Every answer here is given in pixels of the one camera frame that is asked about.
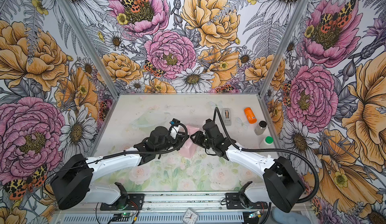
blue object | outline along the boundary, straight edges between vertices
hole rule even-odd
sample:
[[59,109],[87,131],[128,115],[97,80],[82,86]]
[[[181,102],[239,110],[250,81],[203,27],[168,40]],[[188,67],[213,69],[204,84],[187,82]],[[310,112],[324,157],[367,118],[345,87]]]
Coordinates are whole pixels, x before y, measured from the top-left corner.
[[279,208],[273,208],[272,217],[275,221],[282,224],[311,224],[307,217],[295,212],[286,213]]

orange bottle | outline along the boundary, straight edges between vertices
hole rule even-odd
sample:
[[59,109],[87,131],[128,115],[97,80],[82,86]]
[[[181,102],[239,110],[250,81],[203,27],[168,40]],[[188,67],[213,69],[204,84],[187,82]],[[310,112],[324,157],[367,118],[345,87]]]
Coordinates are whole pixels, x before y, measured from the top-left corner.
[[253,111],[250,107],[245,108],[244,112],[245,112],[245,115],[247,116],[247,119],[248,119],[250,124],[254,124],[255,122],[257,122],[257,119],[256,119],[255,115],[253,114]]

black bottle cap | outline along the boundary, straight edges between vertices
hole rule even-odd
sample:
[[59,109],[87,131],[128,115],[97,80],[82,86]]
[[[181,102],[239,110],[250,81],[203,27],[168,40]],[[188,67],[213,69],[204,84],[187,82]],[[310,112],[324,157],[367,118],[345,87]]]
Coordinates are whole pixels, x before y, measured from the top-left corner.
[[260,127],[266,127],[266,126],[267,126],[266,121],[260,121],[260,122],[259,122],[259,126],[260,126]]

green bottle cap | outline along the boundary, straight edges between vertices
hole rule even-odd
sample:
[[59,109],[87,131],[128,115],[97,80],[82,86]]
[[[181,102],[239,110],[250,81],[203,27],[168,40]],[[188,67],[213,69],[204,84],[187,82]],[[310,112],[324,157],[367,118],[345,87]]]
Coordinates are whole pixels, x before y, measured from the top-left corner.
[[266,137],[266,142],[267,142],[267,144],[272,144],[273,138],[271,136]]

bottle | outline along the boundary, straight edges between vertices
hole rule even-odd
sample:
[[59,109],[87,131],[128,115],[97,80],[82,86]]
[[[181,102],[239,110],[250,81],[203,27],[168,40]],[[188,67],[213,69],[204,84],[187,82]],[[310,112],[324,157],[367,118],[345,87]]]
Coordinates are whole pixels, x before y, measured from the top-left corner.
[[259,124],[255,127],[255,134],[263,134],[264,130],[267,128],[266,121],[260,121]]
[[256,119],[255,115],[253,114],[253,111],[250,107],[245,108],[244,113],[247,116],[247,119],[248,119],[250,124],[254,124],[255,122],[257,122],[257,119]]
[[274,147],[273,138],[271,136],[266,137],[259,145],[260,149],[273,149]]

